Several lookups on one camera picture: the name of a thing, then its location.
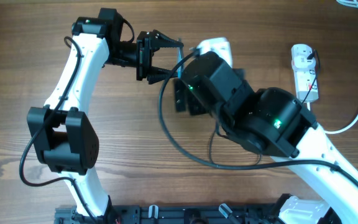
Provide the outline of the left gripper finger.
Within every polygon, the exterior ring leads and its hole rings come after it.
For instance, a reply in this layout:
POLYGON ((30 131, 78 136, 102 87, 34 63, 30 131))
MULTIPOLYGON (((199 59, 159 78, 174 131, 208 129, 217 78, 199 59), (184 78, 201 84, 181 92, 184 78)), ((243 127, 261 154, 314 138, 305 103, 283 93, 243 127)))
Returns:
POLYGON ((184 44, 178 40, 173 40, 164 34, 156 34, 152 39, 152 49, 154 52, 161 48, 182 48, 184 44))
POLYGON ((149 85, 163 81, 171 74, 171 70, 159 67, 150 67, 147 72, 147 81, 149 85))

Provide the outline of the turquoise Galaxy S25 smartphone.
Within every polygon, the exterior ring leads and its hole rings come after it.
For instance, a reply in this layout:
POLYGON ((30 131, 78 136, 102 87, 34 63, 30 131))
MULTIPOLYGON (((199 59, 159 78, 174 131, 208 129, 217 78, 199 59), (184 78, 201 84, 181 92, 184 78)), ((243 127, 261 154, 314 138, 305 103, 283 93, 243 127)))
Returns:
MULTIPOLYGON (((177 48, 177 63, 180 63, 181 60, 184 58, 183 47, 177 48)), ((177 78, 180 78, 184 70, 184 65, 181 64, 180 67, 177 69, 177 78)))

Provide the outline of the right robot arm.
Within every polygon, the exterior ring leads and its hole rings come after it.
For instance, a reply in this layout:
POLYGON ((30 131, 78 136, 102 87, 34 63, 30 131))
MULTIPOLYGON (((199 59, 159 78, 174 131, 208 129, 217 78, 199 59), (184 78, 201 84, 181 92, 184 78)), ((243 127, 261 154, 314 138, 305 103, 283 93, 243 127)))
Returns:
POLYGON ((192 53, 181 81, 226 137, 303 179, 343 223, 358 223, 358 170, 291 93, 253 90, 217 53, 192 53))

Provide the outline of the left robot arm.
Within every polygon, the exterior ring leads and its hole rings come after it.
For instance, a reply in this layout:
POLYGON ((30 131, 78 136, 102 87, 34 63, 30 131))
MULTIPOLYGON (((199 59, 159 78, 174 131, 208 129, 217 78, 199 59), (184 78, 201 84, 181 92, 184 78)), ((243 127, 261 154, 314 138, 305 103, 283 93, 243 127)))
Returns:
POLYGON ((99 139, 89 119, 90 100, 101 69, 107 65, 133 67, 138 80, 157 83, 169 71, 154 67, 152 58, 161 48, 182 49, 183 44, 158 30, 121 39, 128 24, 116 9, 101 8, 97 17, 79 17, 64 38, 69 58, 52 94, 41 107, 27 114, 38 161, 64 181, 75 199, 69 216, 74 223, 120 223, 122 218, 104 191, 95 163, 99 139))

